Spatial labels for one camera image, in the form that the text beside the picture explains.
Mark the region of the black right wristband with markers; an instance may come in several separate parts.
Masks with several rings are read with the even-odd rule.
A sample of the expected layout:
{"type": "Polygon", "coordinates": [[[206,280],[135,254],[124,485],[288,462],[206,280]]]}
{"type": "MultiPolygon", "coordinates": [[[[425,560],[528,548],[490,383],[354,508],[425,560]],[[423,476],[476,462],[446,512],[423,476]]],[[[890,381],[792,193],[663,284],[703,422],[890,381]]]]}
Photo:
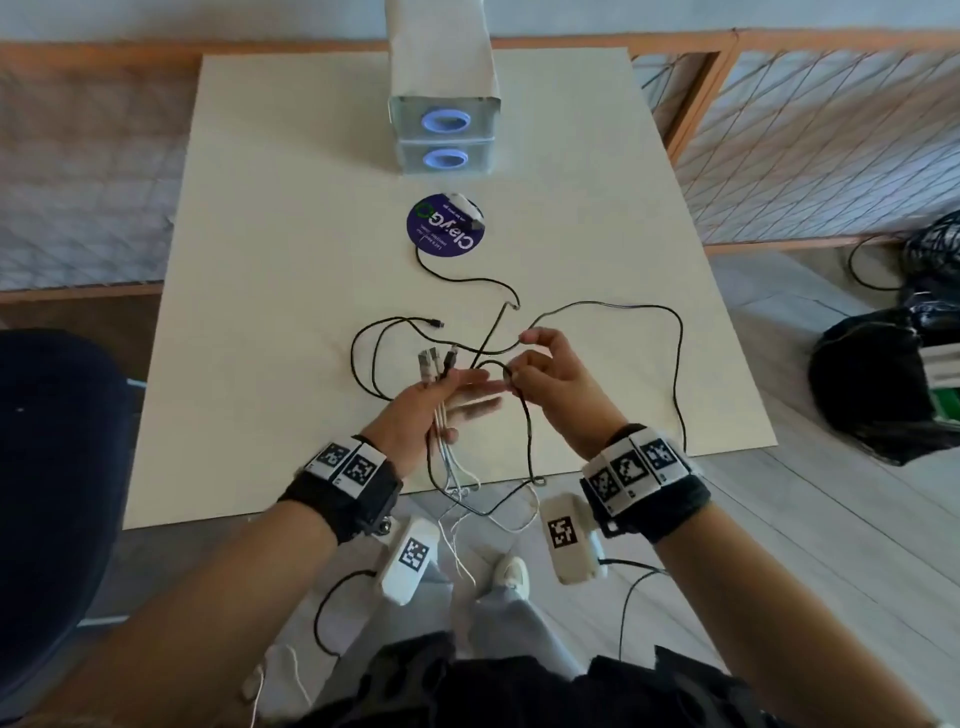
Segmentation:
{"type": "Polygon", "coordinates": [[[606,539],[639,534],[657,544],[712,496],[683,449],[660,431],[629,423],[581,470],[584,498],[606,539]]]}

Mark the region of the person's right forearm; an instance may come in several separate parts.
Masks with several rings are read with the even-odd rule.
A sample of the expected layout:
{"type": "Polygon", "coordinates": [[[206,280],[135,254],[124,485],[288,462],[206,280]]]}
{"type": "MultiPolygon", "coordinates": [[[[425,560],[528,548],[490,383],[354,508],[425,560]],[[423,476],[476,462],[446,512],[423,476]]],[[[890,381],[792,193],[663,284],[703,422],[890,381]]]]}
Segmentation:
{"type": "Polygon", "coordinates": [[[797,728],[942,728],[942,719],[716,503],[654,551],[731,674],[797,728]]]}

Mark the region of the person's right hand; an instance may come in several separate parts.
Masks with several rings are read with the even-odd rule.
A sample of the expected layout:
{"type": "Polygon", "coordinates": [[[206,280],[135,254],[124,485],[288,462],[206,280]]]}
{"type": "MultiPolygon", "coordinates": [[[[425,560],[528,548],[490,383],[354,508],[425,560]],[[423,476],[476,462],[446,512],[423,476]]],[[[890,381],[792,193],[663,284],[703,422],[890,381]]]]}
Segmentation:
{"type": "Polygon", "coordinates": [[[524,397],[515,393],[509,382],[508,367],[504,380],[512,394],[521,397],[527,404],[539,407],[547,422],[571,450],[582,460],[589,461],[599,455],[613,437],[628,425],[628,419],[579,360],[579,386],[561,392],[558,397],[524,397]]]}

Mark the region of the black top garment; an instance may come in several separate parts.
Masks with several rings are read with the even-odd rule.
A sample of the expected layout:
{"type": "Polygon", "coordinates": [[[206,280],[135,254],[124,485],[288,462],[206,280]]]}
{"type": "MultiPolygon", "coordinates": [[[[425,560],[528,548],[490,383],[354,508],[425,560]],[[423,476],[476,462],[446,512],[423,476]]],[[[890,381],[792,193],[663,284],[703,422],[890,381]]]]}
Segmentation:
{"type": "Polygon", "coordinates": [[[288,728],[795,728],[749,685],[655,649],[647,668],[595,657],[572,680],[536,659],[461,660],[451,633],[381,648],[353,695],[288,728]]]}

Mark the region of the green and white box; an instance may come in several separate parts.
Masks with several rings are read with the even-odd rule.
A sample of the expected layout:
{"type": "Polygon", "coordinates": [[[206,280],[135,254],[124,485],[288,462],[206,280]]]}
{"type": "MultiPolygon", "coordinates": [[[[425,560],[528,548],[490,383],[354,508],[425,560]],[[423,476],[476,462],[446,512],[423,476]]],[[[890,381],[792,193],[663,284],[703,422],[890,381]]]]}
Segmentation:
{"type": "Polygon", "coordinates": [[[960,424],[960,343],[918,351],[937,420],[960,424]]]}

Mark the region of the white shoe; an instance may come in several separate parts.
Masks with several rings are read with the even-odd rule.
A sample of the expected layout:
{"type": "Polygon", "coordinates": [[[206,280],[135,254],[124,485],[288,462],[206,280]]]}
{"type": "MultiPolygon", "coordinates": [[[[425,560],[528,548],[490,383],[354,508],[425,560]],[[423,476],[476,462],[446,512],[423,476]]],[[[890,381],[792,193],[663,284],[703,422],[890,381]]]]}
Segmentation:
{"type": "Polygon", "coordinates": [[[521,601],[529,601],[531,584],[525,560],[515,554],[505,554],[493,570],[491,589],[504,591],[508,596],[521,601]]]}

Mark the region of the person's left forearm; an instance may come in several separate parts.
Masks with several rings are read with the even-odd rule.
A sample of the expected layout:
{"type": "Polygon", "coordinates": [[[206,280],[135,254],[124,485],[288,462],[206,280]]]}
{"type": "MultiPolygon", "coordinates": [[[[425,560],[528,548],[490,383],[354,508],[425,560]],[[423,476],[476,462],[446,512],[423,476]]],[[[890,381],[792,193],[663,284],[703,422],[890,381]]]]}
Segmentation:
{"type": "Polygon", "coordinates": [[[20,725],[210,728],[337,547],[306,505],[271,506],[115,628],[20,725]]]}

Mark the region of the wooden railing with netting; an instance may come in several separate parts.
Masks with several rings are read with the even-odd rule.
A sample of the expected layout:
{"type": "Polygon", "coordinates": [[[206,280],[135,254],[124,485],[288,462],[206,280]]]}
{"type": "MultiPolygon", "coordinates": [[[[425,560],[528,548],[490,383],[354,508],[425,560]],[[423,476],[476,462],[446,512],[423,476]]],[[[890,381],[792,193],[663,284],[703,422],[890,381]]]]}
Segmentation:
{"type": "MultiPolygon", "coordinates": [[[[960,30],[500,37],[626,52],[710,253],[879,243],[960,209],[960,30]]],[[[207,56],[386,40],[0,41],[0,302],[153,295],[207,56]]]]}

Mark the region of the grey drawer unit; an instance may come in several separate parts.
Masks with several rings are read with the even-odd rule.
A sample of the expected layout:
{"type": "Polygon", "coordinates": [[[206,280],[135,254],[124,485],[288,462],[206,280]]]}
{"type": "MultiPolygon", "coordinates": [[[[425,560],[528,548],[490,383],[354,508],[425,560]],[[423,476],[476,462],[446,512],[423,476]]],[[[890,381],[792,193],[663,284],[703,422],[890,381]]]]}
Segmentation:
{"type": "Polygon", "coordinates": [[[384,7],[400,170],[488,172],[501,97],[484,0],[384,0],[384,7]]]}

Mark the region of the black left wristband with markers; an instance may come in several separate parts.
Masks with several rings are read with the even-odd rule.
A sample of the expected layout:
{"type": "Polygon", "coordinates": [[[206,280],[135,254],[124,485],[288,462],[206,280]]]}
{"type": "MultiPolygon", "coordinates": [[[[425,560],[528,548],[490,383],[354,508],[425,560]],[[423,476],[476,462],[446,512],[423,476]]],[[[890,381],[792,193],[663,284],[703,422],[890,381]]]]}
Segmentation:
{"type": "Polygon", "coordinates": [[[322,446],[296,472],[279,502],[309,508],[343,544],[378,531],[401,491],[391,460],[370,439],[355,434],[322,446]]]}

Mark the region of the dark blue chair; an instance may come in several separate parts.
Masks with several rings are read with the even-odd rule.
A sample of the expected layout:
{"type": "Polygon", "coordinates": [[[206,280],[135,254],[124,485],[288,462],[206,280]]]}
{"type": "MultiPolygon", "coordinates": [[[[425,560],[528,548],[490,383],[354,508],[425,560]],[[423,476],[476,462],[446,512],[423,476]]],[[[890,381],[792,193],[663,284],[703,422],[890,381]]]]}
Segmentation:
{"type": "Polygon", "coordinates": [[[134,388],[55,329],[0,331],[0,700],[84,618],[121,530],[134,388]]]}

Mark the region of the person's left hand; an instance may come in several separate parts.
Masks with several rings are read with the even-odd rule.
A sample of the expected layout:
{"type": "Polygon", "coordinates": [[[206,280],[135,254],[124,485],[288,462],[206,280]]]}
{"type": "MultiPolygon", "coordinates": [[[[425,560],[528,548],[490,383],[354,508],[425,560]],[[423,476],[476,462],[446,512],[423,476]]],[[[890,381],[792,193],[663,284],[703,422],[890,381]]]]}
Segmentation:
{"type": "MultiPolygon", "coordinates": [[[[452,369],[450,371],[485,371],[452,369]]],[[[467,422],[446,422],[445,398],[450,390],[445,378],[416,383],[398,394],[362,431],[361,435],[393,464],[405,480],[426,461],[437,440],[454,444],[467,422]]]]}

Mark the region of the grey trousers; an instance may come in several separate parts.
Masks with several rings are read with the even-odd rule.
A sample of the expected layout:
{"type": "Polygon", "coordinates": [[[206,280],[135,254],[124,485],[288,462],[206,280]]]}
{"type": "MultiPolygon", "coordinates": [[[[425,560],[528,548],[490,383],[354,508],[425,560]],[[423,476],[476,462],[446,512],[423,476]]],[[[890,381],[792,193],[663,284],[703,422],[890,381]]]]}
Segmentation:
{"type": "MultiPolygon", "coordinates": [[[[441,573],[420,582],[409,607],[414,623],[426,633],[454,627],[453,585],[441,573]]],[[[460,651],[466,658],[529,657],[569,680],[586,673],[582,662],[517,588],[490,586],[467,603],[465,613],[460,651]]]]}

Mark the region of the round purple tub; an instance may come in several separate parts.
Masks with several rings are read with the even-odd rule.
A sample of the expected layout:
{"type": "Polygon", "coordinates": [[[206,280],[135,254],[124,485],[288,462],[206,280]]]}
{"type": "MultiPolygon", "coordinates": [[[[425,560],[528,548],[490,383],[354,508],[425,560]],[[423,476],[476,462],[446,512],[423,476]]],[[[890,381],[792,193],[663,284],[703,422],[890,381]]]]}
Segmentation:
{"type": "Polygon", "coordinates": [[[435,193],[409,210],[405,229],[414,248],[442,259],[472,252],[486,235],[486,219],[472,200],[461,193],[435,193]]]}

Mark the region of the black wristband with markers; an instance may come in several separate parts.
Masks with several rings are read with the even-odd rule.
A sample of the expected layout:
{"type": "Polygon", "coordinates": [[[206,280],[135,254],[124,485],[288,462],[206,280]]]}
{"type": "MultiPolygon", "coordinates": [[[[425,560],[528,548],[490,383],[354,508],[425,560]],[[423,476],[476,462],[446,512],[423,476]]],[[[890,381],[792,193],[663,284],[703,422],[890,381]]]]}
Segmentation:
{"type": "Polygon", "coordinates": [[[378,531],[401,491],[391,460],[370,439],[355,434],[322,446],[296,472],[279,502],[309,508],[343,544],[378,531]]]}
{"type": "Polygon", "coordinates": [[[660,431],[629,423],[581,470],[584,498],[606,539],[639,534],[657,544],[712,496],[683,449],[660,431]]]}

